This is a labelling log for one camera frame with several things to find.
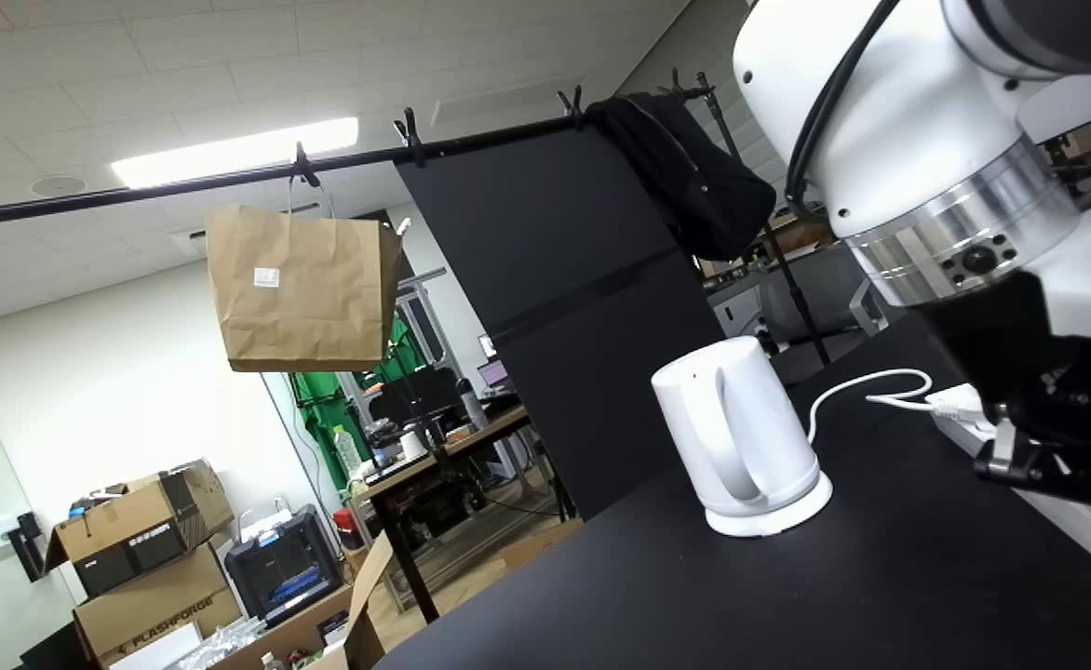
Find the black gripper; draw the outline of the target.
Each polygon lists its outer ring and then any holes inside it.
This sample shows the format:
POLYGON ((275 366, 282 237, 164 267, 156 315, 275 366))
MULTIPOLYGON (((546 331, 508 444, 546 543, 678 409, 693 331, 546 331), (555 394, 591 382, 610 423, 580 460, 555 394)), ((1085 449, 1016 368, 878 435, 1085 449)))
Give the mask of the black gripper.
POLYGON ((977 392, 982 416, 1010 427, 977 444, 975 474, 1091 502, 1091 340, 1051 331, 1042 282, 1010 273, 915 315, 977 392))

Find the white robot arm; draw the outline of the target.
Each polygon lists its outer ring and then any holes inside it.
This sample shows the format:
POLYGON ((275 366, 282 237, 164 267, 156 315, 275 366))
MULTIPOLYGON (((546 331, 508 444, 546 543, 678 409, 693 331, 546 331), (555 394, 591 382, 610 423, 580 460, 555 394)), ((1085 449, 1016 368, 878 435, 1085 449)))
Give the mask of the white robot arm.
POLYGON ((1091 203, 1036 138, 1091 87, 1091 0, 755 0, 733 71, 784 200, 975 388, 975 469, 1091 502, 1091 203))

